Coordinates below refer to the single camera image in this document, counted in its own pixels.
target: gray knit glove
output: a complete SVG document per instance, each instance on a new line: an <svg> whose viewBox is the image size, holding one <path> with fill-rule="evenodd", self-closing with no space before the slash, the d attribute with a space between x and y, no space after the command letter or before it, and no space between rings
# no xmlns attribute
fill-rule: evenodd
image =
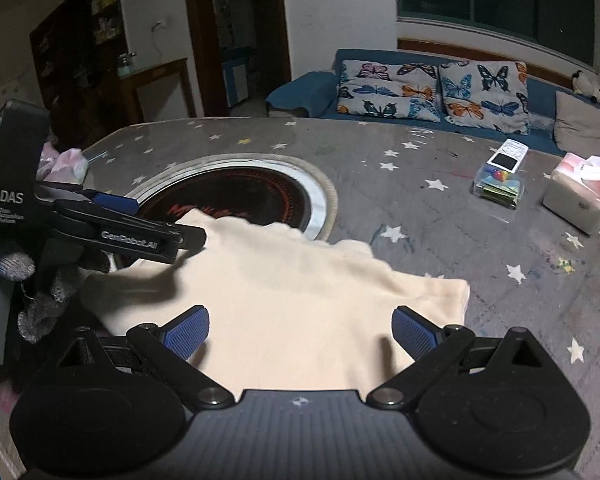
<svg viewBox="0 0 600 480"><path fill-rule="evenodd" d="M78 266L109 272L109 259L101 251L85 250ZM29 298L26 309L18 314L18 331L26 341L35 344L51 332L82 283L84 275L78 266L71 264L59 267L51 290L38 292L34 298ZM0 238L0 276L11 282L22 282L34 272L33 260L17 243Z"/></svg>
<svg viewBox="0 0 600 480"><path fill-rule="evenodd" d="M35 298L29 298L28 307L18 314L18 331L25 341L35 344L53 330L56 320L64 314L86 277L80 269L107 273L109 257L101 251L85 250L77 264L59 267L48 294L38 292Z"/></svg>

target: metal screw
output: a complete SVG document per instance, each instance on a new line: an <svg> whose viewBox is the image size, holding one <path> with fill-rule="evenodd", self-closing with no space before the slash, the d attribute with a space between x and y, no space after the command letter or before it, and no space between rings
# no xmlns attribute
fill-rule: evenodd
<svg viewBox="0 0 600 480"><path fill-rule="evenodd" d="M200 393L198 394L198 400L200 402L203 402L204 404L211 404L212 406L222 404L228 398L229 392L227 390L223 390L222 388L217 388L215 386L204 388L200 390Z"/></svg>
<svg viewBox="0 0 600 480"><path fill-rule="evenodd" d="M376 402L385 406L395 406L404 399L402 392L395 388L379 388L372 395Z"/></svg>

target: beige cushion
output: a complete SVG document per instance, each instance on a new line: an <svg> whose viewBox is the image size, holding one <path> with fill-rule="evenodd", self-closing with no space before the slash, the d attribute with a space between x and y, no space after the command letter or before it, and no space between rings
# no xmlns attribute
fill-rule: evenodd
<svg viewBox="0 0 600 480"><path fill-rule="evenodd" d="M555 93L555 142L582 158L600 156L600 110L580 99Z"/></svg>
<svg viewBox="0 0 600 480"><path fill-rule="evenodd" d="M438 326L464 321L466 281L396 272L363 242L309 242L283 224L196 210L178 223L205 229L204 251L93 275L82 302L115 335L205 305L209 336L192 363L237 397L245 388L353 388L364 398L413 362L391 336L395 307Z"/></svg>

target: stuffed toy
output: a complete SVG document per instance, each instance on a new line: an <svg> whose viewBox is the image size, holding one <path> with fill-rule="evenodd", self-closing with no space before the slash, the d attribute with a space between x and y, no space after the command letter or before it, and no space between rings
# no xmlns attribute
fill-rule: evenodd
<svg viewBox="0 0 600 480"><path fill-rule="evenodd" d="M600 104L600 87L589 81L589 78L582 70L578 70L571 76L573 91L576 95L584 95L594 103Z"/></svg>

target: butterfly pillow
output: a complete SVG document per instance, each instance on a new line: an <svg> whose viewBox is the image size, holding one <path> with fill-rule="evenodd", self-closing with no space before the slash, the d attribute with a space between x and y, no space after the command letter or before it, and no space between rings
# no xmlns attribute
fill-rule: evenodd
<svg viewBox="0 0 600 480"><path fill-rule="evenodd" d="M386 119L439 123L442 99L431 65L385 65L346 60L340 70L338 112Z"/></svg>
<svg viewBox="0 0 600 480"><path fill-rule="evenodd" d="M529 132L526 65L513 61L458 61L440 66L446 120L462 126Z"/></svg>

